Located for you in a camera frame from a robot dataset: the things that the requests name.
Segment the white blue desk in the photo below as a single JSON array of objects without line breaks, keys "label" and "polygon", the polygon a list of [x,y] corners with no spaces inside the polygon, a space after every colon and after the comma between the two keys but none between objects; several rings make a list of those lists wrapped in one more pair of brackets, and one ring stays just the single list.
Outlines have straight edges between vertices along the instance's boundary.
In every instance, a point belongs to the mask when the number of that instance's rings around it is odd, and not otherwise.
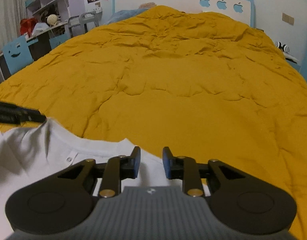
[{"label": "white blue desk", "polygon": [[[40,31],[30,38],[26,38],[24,35],[34,61],[48,54],[52,49],[68,40],[65,25],[67,25],[67,21]],[[12,76],[7,67],[2,49],[0,52],[0,83]]]}]

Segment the white Nevada sweatshirt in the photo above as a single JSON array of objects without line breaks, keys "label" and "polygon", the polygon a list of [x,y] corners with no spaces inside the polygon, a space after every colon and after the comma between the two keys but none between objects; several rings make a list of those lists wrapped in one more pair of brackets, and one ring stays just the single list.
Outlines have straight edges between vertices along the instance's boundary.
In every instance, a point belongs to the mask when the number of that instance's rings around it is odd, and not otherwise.
[{"label": "white Nevada sweatshirt", "polygon": [[129,155],[133,149],[128,139],[79,138],[53,119],[37,128],[0,132],[0,239],[13,233],[4,210],[15,191],[85,159],[105,163],[117,155]]}]

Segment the red bag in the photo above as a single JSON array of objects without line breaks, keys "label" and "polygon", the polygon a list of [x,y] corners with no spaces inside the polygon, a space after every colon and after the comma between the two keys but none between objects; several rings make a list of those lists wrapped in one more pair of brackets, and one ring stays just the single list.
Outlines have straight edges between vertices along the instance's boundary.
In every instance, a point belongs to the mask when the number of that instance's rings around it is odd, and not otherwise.
[{"label": "red bag", "polygon": [[24,18],[20,21],[20,34],[25,35],[28,34],[31,37],[32,32],[34,30],[35,25],[38,23],[36,18]]}]

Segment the blue smiley face chair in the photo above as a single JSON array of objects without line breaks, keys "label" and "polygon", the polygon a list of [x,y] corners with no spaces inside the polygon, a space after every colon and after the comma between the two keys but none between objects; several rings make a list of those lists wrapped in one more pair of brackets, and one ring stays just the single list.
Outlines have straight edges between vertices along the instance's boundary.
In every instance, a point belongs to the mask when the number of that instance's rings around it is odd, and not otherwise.
[{"label": "blue smiley face chair", "polygon": [[24,35],[6,44],[2,52],[11,75],[34,62]]}]

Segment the mustard yellow quilt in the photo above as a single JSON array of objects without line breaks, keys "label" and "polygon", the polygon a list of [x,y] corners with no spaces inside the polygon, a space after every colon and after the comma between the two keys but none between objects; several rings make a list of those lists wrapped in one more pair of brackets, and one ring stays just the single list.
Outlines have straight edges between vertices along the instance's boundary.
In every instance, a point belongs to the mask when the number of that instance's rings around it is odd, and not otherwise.
[{"label": "mustard yellow quilt", "polygon": [[307,82],[262,31],[153,7],[66,41],[0,84],[79,138],[142,149],[136,183],[165,185],[162,149],[218,159],[287,191],[307,239]]}]

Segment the black white headphones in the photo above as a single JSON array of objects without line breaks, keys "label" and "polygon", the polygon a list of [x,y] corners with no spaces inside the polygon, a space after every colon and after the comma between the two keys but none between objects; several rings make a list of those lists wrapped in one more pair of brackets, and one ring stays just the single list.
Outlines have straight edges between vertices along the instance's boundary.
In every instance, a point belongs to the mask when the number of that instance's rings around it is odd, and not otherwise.
[{"label": "black white headphones", "polygon": [[286,44],[282,44],[281,42],[279,42],[279,41],[277,41],[276,43],[275,43],[275,46],[278,48],[278,49],[280,49],[282,52],[284,52],[284,53],[289,53],[290,52],[290,48],[289,48],[289,46],[288,45],[286,45]]}]

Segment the blue nightstand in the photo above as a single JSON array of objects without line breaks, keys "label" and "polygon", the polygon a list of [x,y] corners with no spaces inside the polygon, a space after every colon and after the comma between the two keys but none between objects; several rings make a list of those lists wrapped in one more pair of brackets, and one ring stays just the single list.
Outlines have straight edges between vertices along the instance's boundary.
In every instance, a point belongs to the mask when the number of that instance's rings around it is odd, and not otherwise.
[{"label": "blue nightstand", "polygon": [[300,72],[301,66],[294,62],[292,59],[286,58],[285,59],[297,72]]}]

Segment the round cream ball lamp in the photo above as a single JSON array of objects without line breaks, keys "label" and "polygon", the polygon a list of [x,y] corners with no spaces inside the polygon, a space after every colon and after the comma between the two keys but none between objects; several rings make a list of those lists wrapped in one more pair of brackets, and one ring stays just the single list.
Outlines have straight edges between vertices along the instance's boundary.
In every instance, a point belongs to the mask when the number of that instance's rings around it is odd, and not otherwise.
[{"label": "round cream ball lamp", "polygon": [[50,14],[47,17],[47,24],[49,24],[50,26],[55,26],[58,22],[58,17],[55,14]]}]

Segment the white blue apple headboard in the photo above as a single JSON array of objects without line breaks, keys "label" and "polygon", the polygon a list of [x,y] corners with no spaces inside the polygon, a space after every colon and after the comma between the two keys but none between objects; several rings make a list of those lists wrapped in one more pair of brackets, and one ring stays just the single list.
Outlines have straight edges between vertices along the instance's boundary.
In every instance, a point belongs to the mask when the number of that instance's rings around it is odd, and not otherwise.
[{"label": "white blue apple headboard", "polygon": [[137,9],[149,2],[186,13],[218,12],[252,28],[255,27],[253,0],[112,0],[112,12]]}]

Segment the blue pillow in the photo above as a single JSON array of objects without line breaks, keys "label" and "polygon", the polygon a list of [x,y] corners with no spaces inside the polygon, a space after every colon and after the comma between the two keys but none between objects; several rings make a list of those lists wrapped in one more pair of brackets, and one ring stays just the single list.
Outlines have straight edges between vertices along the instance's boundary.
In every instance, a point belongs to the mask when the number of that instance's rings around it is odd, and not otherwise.
[{"label": "blue pillow", "polygon": [[127,20],[128,18],[135,17],[153,7],[157,4],[154,2],[141,4],[138,9],[132,10],[120,10],[118,12],[113,13],[113,15],[104,23],[104,25],[109,25],[111,23],[116,23],[119,21]]}]

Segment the wall switch plate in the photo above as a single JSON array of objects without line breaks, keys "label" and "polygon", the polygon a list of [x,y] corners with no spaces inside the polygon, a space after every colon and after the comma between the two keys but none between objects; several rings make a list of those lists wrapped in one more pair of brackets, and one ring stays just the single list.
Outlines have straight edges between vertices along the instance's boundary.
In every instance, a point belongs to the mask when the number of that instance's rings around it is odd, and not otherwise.
[{"label": "wall switch plate", "polygon": [[285,14],[285,13],[282,13],[282,21],[286,22],[290,25],[294,25],[294,18],[290,15]]}]

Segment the grey metal chair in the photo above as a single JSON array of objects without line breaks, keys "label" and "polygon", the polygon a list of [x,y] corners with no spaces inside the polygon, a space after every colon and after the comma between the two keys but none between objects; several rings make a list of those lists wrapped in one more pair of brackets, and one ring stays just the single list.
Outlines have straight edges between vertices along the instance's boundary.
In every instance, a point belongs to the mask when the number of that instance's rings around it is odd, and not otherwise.
[{"label": "grey metal chair", "polygon": [[98,27],[100,25],[100,21],[102,19],[103,11],[100,10],[94,10],[85,12],[79,16],[72,16],[68,19],[67,25],[68,30],[70,33],[70,37],[74,37],[73,28],[80,27],[80,29],[83,31],[83,33],[88,32],[88,23],[94,23],[95,27]]}]

